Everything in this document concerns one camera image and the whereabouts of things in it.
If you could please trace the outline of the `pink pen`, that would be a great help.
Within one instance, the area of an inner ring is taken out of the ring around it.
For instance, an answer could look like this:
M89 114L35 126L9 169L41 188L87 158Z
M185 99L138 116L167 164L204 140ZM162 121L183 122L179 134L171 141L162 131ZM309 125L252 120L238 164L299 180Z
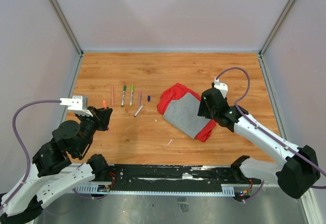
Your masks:
M111 85L111 106L114 106L114 85Z

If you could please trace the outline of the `orange white pen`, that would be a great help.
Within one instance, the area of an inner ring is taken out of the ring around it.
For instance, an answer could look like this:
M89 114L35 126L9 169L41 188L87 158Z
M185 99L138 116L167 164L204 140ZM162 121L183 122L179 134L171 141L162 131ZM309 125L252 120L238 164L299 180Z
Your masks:
M121 99L121 107L124 106L124 102L125 102L125 94L126 94L126 91L122 91L122 99Z

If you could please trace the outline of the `white marker green end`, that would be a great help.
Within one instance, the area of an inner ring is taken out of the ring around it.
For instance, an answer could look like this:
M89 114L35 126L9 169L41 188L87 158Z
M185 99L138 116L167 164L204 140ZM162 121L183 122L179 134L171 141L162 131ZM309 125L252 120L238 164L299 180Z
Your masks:
M132 107L132 105L133 105L133 94L134 94L134 91L130 90L130 100L129 100L129 106L130 107Z

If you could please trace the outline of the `purple pen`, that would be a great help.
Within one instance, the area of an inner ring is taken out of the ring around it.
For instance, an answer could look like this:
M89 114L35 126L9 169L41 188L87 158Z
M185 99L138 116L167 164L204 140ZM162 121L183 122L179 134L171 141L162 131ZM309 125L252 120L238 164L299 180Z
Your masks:
M142 99L142 88L139 90L139 95L138 95L138 106L141 106L141 99Z

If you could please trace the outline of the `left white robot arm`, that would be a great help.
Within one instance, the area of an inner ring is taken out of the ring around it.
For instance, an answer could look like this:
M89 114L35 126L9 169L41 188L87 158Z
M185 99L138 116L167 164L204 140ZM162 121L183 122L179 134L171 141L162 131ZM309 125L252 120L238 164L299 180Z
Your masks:
M1 194L1 223L28 223L66 192L85 182L103 181L108 177L106 159L101 154L94 154L74 171L55 179L71 165L71 158L82 160L85 157L97 131L108 130L113 109L90 106L87 110L90 116L77 115L78 122L61 123L52 132L51 141L34 155L28 175L14 190Z

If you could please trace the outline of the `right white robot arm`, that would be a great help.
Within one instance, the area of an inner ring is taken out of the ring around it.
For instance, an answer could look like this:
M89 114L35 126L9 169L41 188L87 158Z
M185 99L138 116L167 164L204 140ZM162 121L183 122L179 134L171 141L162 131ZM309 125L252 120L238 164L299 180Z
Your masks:
M277 184L288 196L299 199L320 179L316 152L308 145L299 147L259 123L243 108L230 106L217 88L201 95L198 115L215 120L246 138L267 153L274 163L242 156L232 163L231 178L243 183L248 178Z

